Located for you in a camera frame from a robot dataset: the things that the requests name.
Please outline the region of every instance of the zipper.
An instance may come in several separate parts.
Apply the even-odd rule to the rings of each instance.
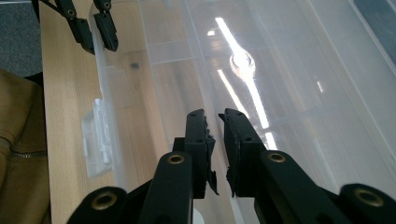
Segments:
[[[0,146],[5,147],[11,151],[11,156],[22,158],[22,159],[32,159],[37,157],[46,157],[47,150],[44,151],[37,151],[37,152],[17,152],[11,149],[11,143],[6,139],[0,137]]]

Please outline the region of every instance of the brown leather jacket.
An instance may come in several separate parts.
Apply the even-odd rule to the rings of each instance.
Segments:
[[[50,223],[43,91],[0,69],[0,223]]]

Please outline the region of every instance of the gray carpet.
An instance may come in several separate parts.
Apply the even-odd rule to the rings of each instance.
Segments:
[[[0,1],[0,67],[20,77],[42,72],[40,27],[32,4],[4,2],[12,1]]]

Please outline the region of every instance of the transparent plastic box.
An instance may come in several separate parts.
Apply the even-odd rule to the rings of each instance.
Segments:
[[[117,52],[91,19],[103,99],[83,120],[89,176],[111,168],[135,189],[203,108],[220,196],[207,189],[194,207],[206,223],[257,223],[225,178],[218,113],[233,108],[319,186],[396,198],[396,70],[353,1],[113,0],[110,12]]]

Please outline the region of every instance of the brass ring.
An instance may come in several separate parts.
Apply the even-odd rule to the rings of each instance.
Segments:
[[[111,191],[105,191],[96,196],[92,201],[92,208],[95,210],[105,210],[117,201],[117,195]]]
[[[274,162],[284,162],[284,161],[286,160],[286,158],[285,158],[282,154],[275,153],[275,152],[270,153],[270,154],[268,155],[268,158],[269,158],[271,161],[274,161]]]
[[[172,155],[168,157],[168,162],[171,164],[181,164],[184,161],[184,157],[181,155]]]
[[[368,189],[355,189],[354,193],[355,197],[363,203],[366,203],[373,207],[381,207],[382,205],[384,205],[384,200]]]

